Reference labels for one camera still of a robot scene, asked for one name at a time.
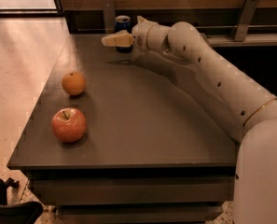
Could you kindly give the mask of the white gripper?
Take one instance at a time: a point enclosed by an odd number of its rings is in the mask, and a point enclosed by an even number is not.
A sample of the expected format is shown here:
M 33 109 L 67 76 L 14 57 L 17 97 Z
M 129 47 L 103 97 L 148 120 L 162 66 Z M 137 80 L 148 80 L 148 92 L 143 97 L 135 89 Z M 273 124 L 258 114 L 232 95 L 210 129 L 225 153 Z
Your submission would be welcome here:
M 132 60 L 136 60 L 143 53 L 154 50 L 156 41 L 154 30 L 156 22 L 148 21 L 142 16 L 137 16 L 137 24 L 132 28 L 132 34 L 126 30 L 104 36 L 101 41 L 106 47 L 130 47 L 133 44 Z

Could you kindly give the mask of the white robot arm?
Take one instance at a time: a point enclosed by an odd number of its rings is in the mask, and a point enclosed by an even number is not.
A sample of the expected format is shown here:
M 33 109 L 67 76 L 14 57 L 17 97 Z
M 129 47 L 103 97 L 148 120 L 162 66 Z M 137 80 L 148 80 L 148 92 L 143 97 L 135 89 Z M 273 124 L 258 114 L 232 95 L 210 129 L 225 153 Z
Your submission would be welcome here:
M 171 27 L 137 18 L 125 30 L 102 38 L 107 47 L 155 51 L 175 62 L 196 65 L 233 119 L 227 133 L 242 135 L 233 198 L 234 224 L 277 224 L 277 97 L 215 52 L 184 21 Z

